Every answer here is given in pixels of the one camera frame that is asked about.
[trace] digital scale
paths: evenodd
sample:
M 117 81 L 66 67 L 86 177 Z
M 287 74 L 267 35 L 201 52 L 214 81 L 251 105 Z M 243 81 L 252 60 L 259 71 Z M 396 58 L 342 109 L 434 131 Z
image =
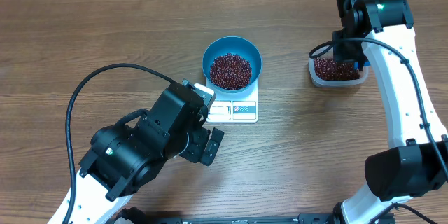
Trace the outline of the digital scale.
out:
M 217 90 L 206 80 L 206 86 L 215 94 L 215 102 L 209 109 L 209 123 L 256 123 L 258 121 L 258 81 L 246 90 L 237 93 L 226 93 Z

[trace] wood grain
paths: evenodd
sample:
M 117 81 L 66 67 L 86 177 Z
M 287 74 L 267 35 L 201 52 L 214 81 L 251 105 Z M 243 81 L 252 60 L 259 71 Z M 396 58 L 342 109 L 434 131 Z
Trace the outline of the wood grain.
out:
M 448 0 L 408 0 L 420 64 L 448 123 Z M 222 36 L 262 53 L 260 120 L 217 125 L 210 167 L 170 160 L 128 204 L 184 216 L 291 216 L 330 211 L 364 183 L 367 156 L 387 149 L 375 75 L 356 89 L 315 88 L 307 53 L 340 28 L 335 0 L 0 0 L 0 223 L 46 223 L 69 189 L 67 102 L 106 64 L 129 62 L 204 82 L 201 58 Z M 73 110 L 75 160 L 101 127 L 150 108 L 167 83 L 116 69 L 85 86 Z M 448 190 L 410 205 L 443 223 Z M 420 223 L 406 211 L 401 223 Z

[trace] black cable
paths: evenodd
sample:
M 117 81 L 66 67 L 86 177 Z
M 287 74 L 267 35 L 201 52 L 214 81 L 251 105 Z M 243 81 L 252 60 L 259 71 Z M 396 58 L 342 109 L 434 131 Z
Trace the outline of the black cable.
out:
M 405 56 L 403 56 L 403 54 L 398 52 L 398 50 L 396 50 L 392 46 L 390 46 L 386 43 L 383 43 L 381 41 L 371 39 L 371 38 L 342 38 L 342 39 L 337 39 L 334 41 L 327 41 L 325 43 L 322 43 L 321 45 L 318 45 L 313 50 L 311 50 L 311 52 L 309 52 L 309 57 L 312 59 L 314 59 L 316 57 L 320 57 L 323 55 L 324 52 L 328 52 L 329 48 L 332 47 L 333 45 L 335 45 L 337 43 L 346 43 L 346 42 L 367 42 L 367 43 L 376 44 L 378 46 L 382 46 L 383 48 L 390 50 L 392 53 L 394 53 L 396 56 L 398 56 L 398 58 L 400 58 L 401 63 L 406 66 L 407 70 L 409 71 L 409 74 L 411 75 L 412 82 L 414 83 L 417 101 L 419 103 L 419 108 L 420 108 L 421 120 L 423 121 L 423 124 L 421 126 L 425 129 L 426 136 L 428 137 L 428 140 L 429 140 L 431 146 L 433 147 L 433 150 L 435 151 L 435 154 L 439 161 L 440 168 L 442 169 L 442 171 L 445 175 L 445 180 L 448 181 L 448 169 L 445 164 L 445 161 L 443 160 L 442 154 L 440 153 L 439 148 L 437 147 L 437 144 L 435 143 L 433 135 L 431 134 L 431 131 L 429 130 L 430 124 L 428 123 L 428 119 L 426 117 L 425 107 L 423 105 L 423 98 L 421 96 L 419 82 L 417 80 L 417 76 L 415 75 L 414 70 L 411 67 L 410 61 Z M 317 50 L 323 48 L 324 46 L 328 46 L 328 48 L 325 49 L 323 52 L 320 52 L 317 55 L 313 55 Z
M 422 213 L 420 213 L 419 211 L 413 209 L 412 207 L 406 205 L 406 204 L 401 204 L 401 203 L 392 203 L 390 206 L 388 206 L 385 210 L 383 210 L 381 213 L 378 213 L 377 216 L 375 216 L 372 220 L 369 221 L 368 224 L 374 224 L 376 221 L 378 221 L 382 216 L 384 216 L 385 214 L 387 214 L 390 210 L 394 209 L 394 208 L 398 208 L 398 207 L 402 207 L 404 209 L 407 209 L 409 211 L 411 211 L 413 214 L 415 214 L 416 216 L 420 217 L 421 219 L 423 219 L 424 221 L 426 221 L 427 223 L 430 224 L 437 224 L 434 220 L 431 220 L 430 218 L 424 216 Z
M 69 166 L 70 166 L 70 184 L 71 184 L 71 194 L 70 194 L 70 202 L 69 202 L 69 208 L 67 209 L 67 213 L 65 215 L 64 221 L 62 222 L 62 224 L 68 224 L 70 221 L 70 217 L 71 217 L 71 213 L 73 212 L 73 207 L 75 205 L 75 197 L 76 197 L 76 172 L 75 172 L 75 161 L 74 161 L 74 157 L 73 157 L 73 149 L 71 147 L 71 133 L 70 133 L 70 121 L 71 121 L 71 111 L 73 110 L 73 105 L 75 104 L 75 99 L 78 96 L 79 92 L 81 91 L 81 88 L 83 88 L 83 86 L 94 76 L 96 76 L 97 74 L 109 70 L 109 69 L 114 69 L 114 68 L 120 68 L 120 67 L 125 67 L 125 68 L 133 68 L 133 69 L 140 69 L 143 71 L 146 71 L 150 74 L 154 74 L 155 76 L 161 77 L 162 79 L 169 81 L 170 83 L 175 83 L 175 81 L 169 77 L 166 77 L 165 75 L 156 72 L 152 69 L 149 69 L 147 67 L 144 66 L 139 66 L 136 64 L 127 64 L 127 63 L 120 63 L 120 64 L 112 64 L 112 65 L 108 65 L 108 66 L 103 66 L 100 69 L 97 69 L 95 71 L 93 71 L 91 74 L 89 74 L 87 77 L 85 77 L 83 79 L 83 81 L 81 81 L 78 85 L 78 87 L 76 87 L 75 91 L 73 92 L 73 94 L 71 95 L 70 98 L 70 102 L 69 105 L 67 107 L 67 113 L 65 116 L 65 139 L 66 139 L 66 143 L 67 143 L 67 154 L 69 156 Z
M 149 113 L 149 111 L 147 109 L 144 109 L 144 108 L 137 109 L 136 111 L 131 112 L 131 113 L 123 116 L 121 119 L 119 119 L 115 123 L 115 126 L 123 126 L 126 123 L 132 121 L 133 119 L 136 119 L 136 118 L 138 118 L 140 116 L 143 116 L 143 115 L 148 115 L 148 113 Z

